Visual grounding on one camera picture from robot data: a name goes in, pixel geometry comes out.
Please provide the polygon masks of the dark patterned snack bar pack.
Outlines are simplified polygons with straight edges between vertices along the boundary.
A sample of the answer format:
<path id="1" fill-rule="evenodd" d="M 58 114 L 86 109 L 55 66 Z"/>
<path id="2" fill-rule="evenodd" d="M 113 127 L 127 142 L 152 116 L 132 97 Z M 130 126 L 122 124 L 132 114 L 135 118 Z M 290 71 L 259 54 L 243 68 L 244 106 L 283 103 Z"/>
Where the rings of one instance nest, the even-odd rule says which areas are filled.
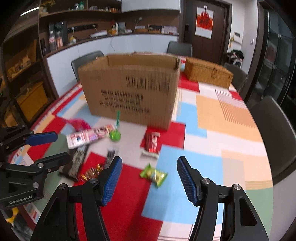
<path id="1" fill-rule="evenodd" d="M 72 180 L 78 180 L 78 172 L 84 163 L 89 145 L 83 145 L 81 147 L 72 149 L 70 151 L 71 161 L 59 167 L 59 174 Z"/>

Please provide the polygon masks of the pink bear snack packet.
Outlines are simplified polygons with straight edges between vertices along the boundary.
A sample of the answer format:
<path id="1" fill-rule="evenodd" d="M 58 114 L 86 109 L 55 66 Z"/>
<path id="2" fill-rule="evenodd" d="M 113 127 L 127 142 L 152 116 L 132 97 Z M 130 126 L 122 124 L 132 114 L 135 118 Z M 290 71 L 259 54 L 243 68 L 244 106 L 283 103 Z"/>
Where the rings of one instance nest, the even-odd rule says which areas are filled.
<path id="1" fill-rule="evenodd" d="M 69 134 L 66 136 L 68 149 L 72 150 L 96 142 L 101 138 L 108 137 L 110 132 L 114 130 L 116 130 L 115 125 L 105 125 Z"/>

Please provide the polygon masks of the magenta snack bag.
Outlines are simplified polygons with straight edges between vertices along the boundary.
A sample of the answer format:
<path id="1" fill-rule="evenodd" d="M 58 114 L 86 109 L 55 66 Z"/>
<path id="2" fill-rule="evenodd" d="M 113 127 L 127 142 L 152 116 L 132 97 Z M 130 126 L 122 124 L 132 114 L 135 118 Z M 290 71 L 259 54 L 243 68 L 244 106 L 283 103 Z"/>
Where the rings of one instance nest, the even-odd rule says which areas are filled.
<path id="1" fill-rule="evenodd" d="M 91 129 L 91 126 L 86 121 L 84 121 L 83 119 L 80 119 L 80 118 L 75 118 L 75 119 L 71 119 L 71 120 L 64 119 L 64 121 L 66 121 L 66 123 L 70 124 L 75 129 L 76 132 Z"/>

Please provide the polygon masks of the slim dark candy bar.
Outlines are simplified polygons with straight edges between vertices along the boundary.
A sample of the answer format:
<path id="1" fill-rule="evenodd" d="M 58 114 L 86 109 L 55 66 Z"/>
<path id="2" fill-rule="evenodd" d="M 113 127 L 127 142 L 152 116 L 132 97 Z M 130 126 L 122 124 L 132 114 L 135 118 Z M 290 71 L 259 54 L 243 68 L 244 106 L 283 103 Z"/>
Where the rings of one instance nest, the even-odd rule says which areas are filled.
<path id="1" fill-rule="evenodd" d="M 106 161 L 104 162 L 104 169 L 108 168 L 111 165 L 113 158 L 115 156 L 116 156 L 116 150 L 108 150 L 107 151 Z"/>

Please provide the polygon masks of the green lollipop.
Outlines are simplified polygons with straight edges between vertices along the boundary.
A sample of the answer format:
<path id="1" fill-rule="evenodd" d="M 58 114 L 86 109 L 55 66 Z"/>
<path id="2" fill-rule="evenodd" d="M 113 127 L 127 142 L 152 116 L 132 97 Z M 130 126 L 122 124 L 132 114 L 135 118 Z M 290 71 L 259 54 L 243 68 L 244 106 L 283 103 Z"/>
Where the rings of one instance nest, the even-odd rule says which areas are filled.
<path id="1" fill-rule="evenodd" d="M 120 111 L 117 111 L 116 116 L 116 123 L 115 123 L 115 129 L 113 131 L 110 131 L 109 137 L 113 142 L 118 142 L 121 139 L 121 133 L 119 131 L 119 119 L 120 119 Z"/>

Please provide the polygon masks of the red small snack packet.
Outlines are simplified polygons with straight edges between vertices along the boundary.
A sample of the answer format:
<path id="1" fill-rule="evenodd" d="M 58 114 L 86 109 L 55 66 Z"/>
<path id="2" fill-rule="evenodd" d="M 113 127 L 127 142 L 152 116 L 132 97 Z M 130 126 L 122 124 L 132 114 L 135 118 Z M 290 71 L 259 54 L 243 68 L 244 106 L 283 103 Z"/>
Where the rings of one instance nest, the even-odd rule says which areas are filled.
<path id="1" fill-rule="evenodd" d="M 153 157 L 155 159 L 159 158 L 158 151 L 158 138 L 160 137 L 159 132 L 151 132 L 146 134 L 145 148 L 142 151 L 144 156 Z"/>

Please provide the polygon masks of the grey chair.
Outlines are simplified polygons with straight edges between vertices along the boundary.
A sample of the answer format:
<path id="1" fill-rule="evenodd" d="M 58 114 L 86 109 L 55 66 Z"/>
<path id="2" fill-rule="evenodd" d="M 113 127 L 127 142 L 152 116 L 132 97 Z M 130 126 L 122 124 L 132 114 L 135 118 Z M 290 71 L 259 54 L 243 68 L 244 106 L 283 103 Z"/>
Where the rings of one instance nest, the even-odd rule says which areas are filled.
<path id="1" fill-rule="evenodd" d="M 295 130 L 271 96 L 266 96 L 249 111 L 261 134 L 276 185 L 295 171 Z"/>
<path id="2" fill-rule="evenodd" d="M 79 74 L 78 74 L 79 67 L 81 67 L 89 62 L 92 62 L 93 60 L 95 60 L 99 57 L 102 57 L 102 56 L 104 56 L 104 54 L 101 51 L 95 51 L 95 52 L 91 52 L 86 55 L 83 55 L 71 62 L 71 67 L 72 67 L 72 70 L 74 72 L 77 82 L 79 82 Z"/>
<path id="3" fill-rule="evenodd" d="M 237 65 L 224 63 L 224 68 L 233 73 L 232 85 L 240 93 L 246 84 L 248 75 Z"/>

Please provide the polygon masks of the red label drink bottle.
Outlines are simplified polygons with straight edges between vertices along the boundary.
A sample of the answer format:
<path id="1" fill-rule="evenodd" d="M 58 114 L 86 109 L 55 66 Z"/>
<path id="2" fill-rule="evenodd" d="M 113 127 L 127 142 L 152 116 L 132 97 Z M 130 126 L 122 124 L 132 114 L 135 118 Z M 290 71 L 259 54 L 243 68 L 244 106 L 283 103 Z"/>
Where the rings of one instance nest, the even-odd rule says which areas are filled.
<path id="1" fill-rule="evenodd" d="M 61 47 L 63 47 L 63 39 L 60 31 L 56 33 L 56 44 L 57 44 L 57 49 L 60 49 Z"/>

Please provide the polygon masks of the brown cardboard box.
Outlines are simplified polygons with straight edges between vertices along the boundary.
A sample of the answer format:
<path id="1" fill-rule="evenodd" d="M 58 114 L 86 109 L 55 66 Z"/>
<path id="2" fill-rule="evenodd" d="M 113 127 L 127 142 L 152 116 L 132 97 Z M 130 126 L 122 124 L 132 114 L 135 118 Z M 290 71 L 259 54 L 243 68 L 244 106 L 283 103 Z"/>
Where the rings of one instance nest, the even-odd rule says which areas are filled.
<path id="1" fill-rule="evenodd" d="M 168 129 L 181 60 L 169 54 L 112 54 L 78 69 L 93 115 Z"/>

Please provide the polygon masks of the grey chair right far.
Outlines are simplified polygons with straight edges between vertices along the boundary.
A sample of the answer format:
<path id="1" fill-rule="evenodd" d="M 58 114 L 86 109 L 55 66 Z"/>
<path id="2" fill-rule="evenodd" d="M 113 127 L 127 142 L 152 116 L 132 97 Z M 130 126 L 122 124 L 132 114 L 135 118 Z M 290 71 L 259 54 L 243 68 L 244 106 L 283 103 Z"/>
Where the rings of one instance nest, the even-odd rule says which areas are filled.
<path id="1" fill-rule="evenodd" d="M 233 73 L 232 85 L 240 93 L 246 84 L 248 75 L 237 65 L 224 63 L 224 68 Z"/>

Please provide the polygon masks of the dark glass sliding door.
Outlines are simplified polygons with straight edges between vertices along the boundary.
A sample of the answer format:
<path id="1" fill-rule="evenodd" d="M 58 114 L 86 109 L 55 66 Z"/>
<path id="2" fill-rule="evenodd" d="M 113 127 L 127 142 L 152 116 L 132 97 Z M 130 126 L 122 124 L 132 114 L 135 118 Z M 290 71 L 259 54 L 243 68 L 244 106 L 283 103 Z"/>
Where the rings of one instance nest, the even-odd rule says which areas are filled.
<path id="1" fill-rule="evenodd" d="M 272 96 L 285 112 L 295 109 L 295 36 L 266 1 L 246 1 L 242 96 L 248 108 Z"/>

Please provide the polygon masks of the woven wicker storage box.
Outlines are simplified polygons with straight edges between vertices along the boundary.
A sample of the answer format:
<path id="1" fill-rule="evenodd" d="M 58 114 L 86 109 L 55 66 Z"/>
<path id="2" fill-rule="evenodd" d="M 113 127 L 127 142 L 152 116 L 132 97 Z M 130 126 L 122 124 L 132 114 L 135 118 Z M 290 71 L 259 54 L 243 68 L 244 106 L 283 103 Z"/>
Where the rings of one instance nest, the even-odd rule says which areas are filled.
<path id="1" fill-rule="evenodd" d="M 202 82 L 218 87 L 229 88 L 233 73 L 221 65 L 187 57 L 184 73 L 191 82 Z"/>

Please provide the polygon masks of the white shoe rack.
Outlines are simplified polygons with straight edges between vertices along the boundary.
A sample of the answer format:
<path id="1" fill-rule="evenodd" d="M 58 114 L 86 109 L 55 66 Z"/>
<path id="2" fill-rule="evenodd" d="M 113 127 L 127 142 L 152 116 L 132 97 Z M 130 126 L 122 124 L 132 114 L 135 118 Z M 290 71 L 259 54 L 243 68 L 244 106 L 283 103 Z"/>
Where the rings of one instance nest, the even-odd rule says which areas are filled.
<path id="1" fill-rule="evenodd" d="M 240 59 L 234 55 L 227 55 L 227 58 L 230 65 L 236 65 L 237 67 L 242 68 L 243 59 Z"/>

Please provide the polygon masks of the dark wooden door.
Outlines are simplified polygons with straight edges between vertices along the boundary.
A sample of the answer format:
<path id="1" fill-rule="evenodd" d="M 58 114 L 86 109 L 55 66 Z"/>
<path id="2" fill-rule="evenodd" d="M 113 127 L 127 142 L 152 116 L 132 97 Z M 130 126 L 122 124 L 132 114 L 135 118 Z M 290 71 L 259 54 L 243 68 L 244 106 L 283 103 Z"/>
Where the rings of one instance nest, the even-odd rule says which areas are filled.
<path id="1" fill-rule="evenodd" d="M 221 64 L 227 52 L 232 4 L 227 1 L 184 1 L 182 42 L 192 45 L 192 56 Z"/>

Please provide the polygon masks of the grey chair far end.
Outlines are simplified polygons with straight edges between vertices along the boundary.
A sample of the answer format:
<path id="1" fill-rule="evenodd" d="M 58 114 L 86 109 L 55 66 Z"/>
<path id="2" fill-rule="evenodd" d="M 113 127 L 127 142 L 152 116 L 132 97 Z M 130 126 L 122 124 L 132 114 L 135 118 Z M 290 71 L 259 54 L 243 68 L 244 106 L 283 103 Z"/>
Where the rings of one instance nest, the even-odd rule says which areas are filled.
<path id="1" fill-rule="evenodd" d="M 190 43 L 179 43 L 170 41 L 166 52 L 168 54 L 174 54 L 178 56 L 192 57 L 193 46 Z"/>

